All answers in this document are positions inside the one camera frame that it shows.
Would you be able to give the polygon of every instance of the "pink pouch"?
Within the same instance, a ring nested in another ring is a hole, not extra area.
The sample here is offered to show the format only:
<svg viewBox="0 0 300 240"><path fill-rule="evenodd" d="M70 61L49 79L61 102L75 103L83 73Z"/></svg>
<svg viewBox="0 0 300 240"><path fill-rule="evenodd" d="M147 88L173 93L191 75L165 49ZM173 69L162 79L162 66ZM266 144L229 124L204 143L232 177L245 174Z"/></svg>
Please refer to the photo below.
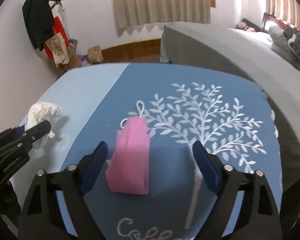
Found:
<svg viewBox="0 0 300 240"><path fill-rule="evenodd" d="M130 117L123 130L117 131L112 159L106 170L108 186L113 192L149 193L150 136L145 117Z"/></svg>

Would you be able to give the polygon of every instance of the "black coat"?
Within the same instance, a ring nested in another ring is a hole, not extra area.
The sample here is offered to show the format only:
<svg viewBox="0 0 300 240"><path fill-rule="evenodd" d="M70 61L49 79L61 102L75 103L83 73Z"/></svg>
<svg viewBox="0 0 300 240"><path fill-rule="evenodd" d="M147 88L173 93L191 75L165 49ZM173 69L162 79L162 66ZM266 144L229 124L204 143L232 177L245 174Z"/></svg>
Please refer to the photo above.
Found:
<svg viewBox="0 0 300 240"><path fill-rule="evenodd" d="M26 0L22 6L23 18L34 49L43 50L43 43L53 37L55 25L48 0Z"/></svg>

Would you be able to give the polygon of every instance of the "wooden baseboard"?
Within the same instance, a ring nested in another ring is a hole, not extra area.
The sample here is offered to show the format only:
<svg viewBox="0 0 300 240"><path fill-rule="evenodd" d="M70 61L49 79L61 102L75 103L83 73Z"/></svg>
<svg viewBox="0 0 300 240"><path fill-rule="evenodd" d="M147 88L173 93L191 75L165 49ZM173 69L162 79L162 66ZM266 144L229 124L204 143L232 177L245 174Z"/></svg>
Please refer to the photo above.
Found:
<svg viewBox="0 0 300 240"><path fill-rule="evenodd" d="M161 39L127 43L103 49L104 61L113 62L159 62Z"/></svg>

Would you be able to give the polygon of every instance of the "gray bedsheet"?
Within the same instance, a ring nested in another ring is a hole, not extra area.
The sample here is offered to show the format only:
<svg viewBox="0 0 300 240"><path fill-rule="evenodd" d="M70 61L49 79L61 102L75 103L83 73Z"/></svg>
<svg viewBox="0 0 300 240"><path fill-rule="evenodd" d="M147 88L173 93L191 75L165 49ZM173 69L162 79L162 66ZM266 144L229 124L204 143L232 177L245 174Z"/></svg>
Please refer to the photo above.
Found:
<svg viewBox="0 0 300 240"><path fill-rule="evenodd" d="M276 113L283 189L300 178L300 72L291 64L261 42L226 28L195 23L165 25L161 62L223 71L262 86Z"/></svg>

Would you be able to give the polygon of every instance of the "headboard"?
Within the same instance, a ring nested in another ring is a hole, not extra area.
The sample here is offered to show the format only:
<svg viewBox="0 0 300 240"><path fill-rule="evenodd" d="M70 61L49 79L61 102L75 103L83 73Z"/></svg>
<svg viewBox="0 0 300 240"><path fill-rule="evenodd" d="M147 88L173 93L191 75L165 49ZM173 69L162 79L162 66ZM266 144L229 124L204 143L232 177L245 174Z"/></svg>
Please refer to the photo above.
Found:
<svg viewBox="0 0 300 240"><path fill-rule="evenodd" d="M292 24L290 24L276 16L270 15L268 13L264 13L262 25L261 25L261 31L264 33L269 33L269 28L271 26L277 26L281 29L285 29L286 27L291 27L291 28L295 29L297 32L300 32L300 30L297 27L293 26Z"/></svg>

